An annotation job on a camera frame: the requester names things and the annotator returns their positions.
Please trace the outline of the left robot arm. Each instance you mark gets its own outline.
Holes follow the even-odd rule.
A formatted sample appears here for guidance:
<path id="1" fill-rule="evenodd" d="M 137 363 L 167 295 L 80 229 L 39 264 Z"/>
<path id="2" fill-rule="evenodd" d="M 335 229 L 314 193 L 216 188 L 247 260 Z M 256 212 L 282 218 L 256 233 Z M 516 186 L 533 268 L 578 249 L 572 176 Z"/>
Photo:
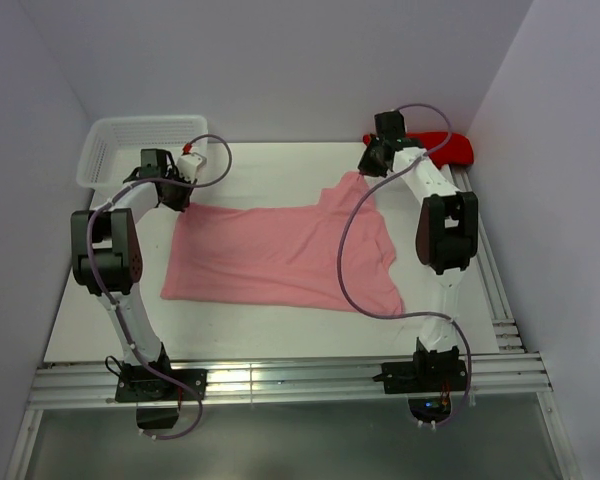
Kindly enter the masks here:
<path id="1" fill-rule="evenodd" d="M 136 224 L 160 205 L 184 210 L 192 188 L 169 151 L 143 149 L 140 165 L 118 192 L 96 209 L 76 211 L 70 218 L 74 279 L 108 313 L 123 349 L 121 374 L 132 378 L 143 370 L 138 385 L 152 399 L 171 394 L 175 375 L 142 300 Z"/>

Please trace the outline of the pink t shirt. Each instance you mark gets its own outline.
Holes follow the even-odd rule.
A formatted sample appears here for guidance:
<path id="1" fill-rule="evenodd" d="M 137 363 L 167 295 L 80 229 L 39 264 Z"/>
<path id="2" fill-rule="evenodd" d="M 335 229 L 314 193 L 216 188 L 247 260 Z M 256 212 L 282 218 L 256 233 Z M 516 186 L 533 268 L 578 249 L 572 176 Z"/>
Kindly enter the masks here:
<path id="1" fill-rule="evenodd" d="M 162 299 L 403 313 L 396 249 L 368 189 L 348 172 L 313 205 L 192 204 L 176 221 Z"/>

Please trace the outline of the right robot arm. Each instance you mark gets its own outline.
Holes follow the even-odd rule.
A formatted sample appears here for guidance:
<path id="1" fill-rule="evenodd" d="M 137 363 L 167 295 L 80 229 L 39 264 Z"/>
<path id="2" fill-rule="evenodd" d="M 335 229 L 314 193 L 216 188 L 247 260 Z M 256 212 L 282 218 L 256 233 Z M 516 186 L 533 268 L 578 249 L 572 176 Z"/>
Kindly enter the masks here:
<path id="1" fill-rule="evenodd" d="M 359 172 L 369 177 L 399 174 L 420 207 L 415 234 L 417 259 L 426 268 L 428 305 L 416 340 L 413 378 L 432 390 L 447 374 L 467 377 L 460 358 L 459 286 L 478 249 L 478 199 L 445 178 L 426 148 L 407 136 L 398 110 L 374 116 Z"/>

